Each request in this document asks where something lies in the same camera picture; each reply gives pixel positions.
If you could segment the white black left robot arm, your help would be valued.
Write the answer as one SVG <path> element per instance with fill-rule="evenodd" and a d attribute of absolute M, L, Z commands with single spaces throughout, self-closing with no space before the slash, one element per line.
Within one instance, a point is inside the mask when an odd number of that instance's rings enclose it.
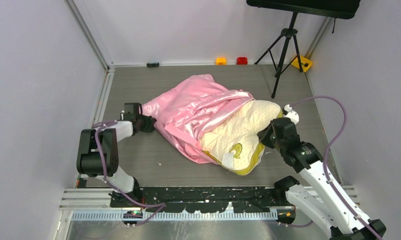
<path fill-rule="evenodd" d="M 124 104 L 116 120 L 94 123 L 80 133 L 76 158 L 79 174 L 96 178 L 108 184 L 130 207 L 141 203 L 142 191 L 136 178 L 119 165 L 118 143 L 135 134 L 152 133 L 156 119 L 143 113 L 142 104 Z"/>

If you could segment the white pillow with yellow trim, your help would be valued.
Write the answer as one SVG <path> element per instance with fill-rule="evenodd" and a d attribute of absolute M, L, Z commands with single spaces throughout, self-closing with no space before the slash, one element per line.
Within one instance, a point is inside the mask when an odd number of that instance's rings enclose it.
<path fill-rule="evenodd" d="M 271 101 L 251 100 L 213 130 L 204 133 L 201 150 L 215 163 L 239 175 L 249 174 L 260 162 L 265 145 L 258 133 L 282 116 L 281 107 Z"/>

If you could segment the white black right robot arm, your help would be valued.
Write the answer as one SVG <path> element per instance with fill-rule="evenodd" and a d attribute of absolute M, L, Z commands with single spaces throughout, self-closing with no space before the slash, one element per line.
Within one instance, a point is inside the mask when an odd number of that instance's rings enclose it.
<path fill-rule="evenodd" d="M 371 219 L 331 176 L 316 147 L 300 139 L 296 125 L 287 117 L 276 118 L 258 134 L 260 143 L 276 149 L 284 162 L 306 180 L 312 196 L 293 176 L 274 183 L 274 200 L 296 206 L 330 240 L 381 240 L 387 230 L 380 219 Z"/>

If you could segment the pink floral pillowcase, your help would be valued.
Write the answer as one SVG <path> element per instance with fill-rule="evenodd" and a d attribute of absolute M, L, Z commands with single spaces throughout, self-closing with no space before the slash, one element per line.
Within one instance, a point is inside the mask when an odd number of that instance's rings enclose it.
<path fill-rule="evenodd" d="M 156 119 L 155 129 L 184 157 L 216 164 L 203 152 L 200 138 L 251 100 L 249 92 L 227 89 L 211 74 L 192 75 L 144 103 L 142 113 Z"/>

